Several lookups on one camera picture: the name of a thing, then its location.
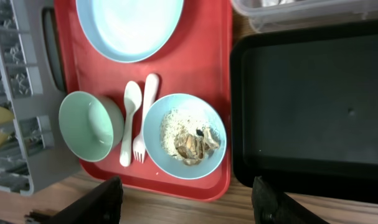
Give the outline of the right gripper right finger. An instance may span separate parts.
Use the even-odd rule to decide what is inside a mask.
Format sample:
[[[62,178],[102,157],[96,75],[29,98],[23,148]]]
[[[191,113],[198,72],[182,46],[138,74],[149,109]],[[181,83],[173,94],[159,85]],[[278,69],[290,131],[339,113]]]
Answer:
[[[252,207],[256,224],[328,224],[262,176],[253,181]]]

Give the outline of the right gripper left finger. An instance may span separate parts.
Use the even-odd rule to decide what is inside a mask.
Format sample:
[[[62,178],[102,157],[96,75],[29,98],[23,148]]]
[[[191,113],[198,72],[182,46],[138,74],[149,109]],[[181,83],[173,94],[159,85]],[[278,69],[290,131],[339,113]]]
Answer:
[[[25,215],[29,224],[119,224],[123,203],[122,181],[112,177],[59,213]]]

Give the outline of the green bowl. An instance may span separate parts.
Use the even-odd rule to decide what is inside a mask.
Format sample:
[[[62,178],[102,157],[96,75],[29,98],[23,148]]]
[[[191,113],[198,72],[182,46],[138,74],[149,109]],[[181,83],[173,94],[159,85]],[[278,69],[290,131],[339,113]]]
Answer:
[[[66,145],[77,157],[98,162],[120,143],[125,122],[110,98],[75,91],[60,105],[59,127]]]

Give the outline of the rice and peanut shells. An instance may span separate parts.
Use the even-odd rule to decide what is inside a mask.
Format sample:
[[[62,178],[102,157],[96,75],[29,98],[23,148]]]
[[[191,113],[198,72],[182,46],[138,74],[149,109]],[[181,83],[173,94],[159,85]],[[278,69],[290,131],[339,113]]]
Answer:
[[[218,135],[209,121],[184,110],[167,112],[160,125],[161,147],[174,159],[196,166],[220,148]]]

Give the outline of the light blue bowl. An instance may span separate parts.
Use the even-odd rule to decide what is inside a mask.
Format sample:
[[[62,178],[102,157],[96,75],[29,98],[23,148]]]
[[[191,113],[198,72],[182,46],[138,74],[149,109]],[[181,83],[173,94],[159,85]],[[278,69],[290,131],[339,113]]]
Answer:
[[[195,180],[218,169],[227,152],[227,133],[216,110],[206,101],[185,93],[158,99],[147,112],[142,125],[144,145],[151,160],[165,173],[178,179]],[[185,162],[176,150],[179,135],[197,133],[210,136],[219,145],[204,154],[197,164]]]

